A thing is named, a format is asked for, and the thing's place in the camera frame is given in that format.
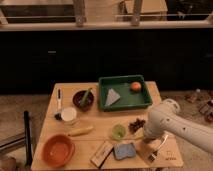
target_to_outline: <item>window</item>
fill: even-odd
[[[1,0],[0,30],[213,27],[212,0]]]

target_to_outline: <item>ceramic dish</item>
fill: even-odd
[[[52,167],[59,168],[67,164],[75,152],[73,141],[66,135],[57,134],[49,138],[42,150],[42,159]]]

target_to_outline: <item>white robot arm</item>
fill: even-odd
[[[176,115],[179,112],[180,106],[172,99],[153,107],[144,125],[144,140],[159,138],[168,131],[213,154],[213,129],[183,119]]]

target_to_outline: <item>wooden table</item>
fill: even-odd
[[[153,100],[153,105],[161,102],[161,97],[155,82],[146,82],[150,95]],[[57,121],[54,114],[57,111],[57,90],[62,91],[62,107],[73,106],[72,97],[79,90],[85,90],[92,87],[92,93],[95,96],[95,101],[92,108],[87,112],[78,111],[78,122],[73,127],[78,127],[79,124],[93,124],[94,130],[86,135],[72,137],[76,146],[76,152],[70,162],[63,168],[56,170],[90,170],[96,167],[90,162],[90,158],[98,147],[105,141],[112,144],[118,143],[109,138],[109,132],[113,125],[121,123],[128,127],[130,122],[136,118],[147,119],[147,113],[150,107],[140,110],[125,110],[117,112],[103,112],[98,109],[98,84],[97,83],[64,83],[56,84],[51,96],[49,107],[44,120],[40,139],[34,154],[31,169],[36,170],[52,170],[41,159],[41,151],[44,142],[51,136],[57,133],[68,134],[72,126]],[[144,144],[141,140],[134,141],[131,134],[128,133],[122,142],[134,142],[137,155],[135,158],[127,158],[122,161],[116,161],[113,153],[105,161],[102,169],[135,169],[135,168],[163,168],[163,167],[181,167],[183,165],[182,157],[176,143],[175,136],[169,133],[169,138],[158,153],[155,162],[150,163],[147,160],[150,152],[155,148],[160,141],[155,140],[150,144]]]

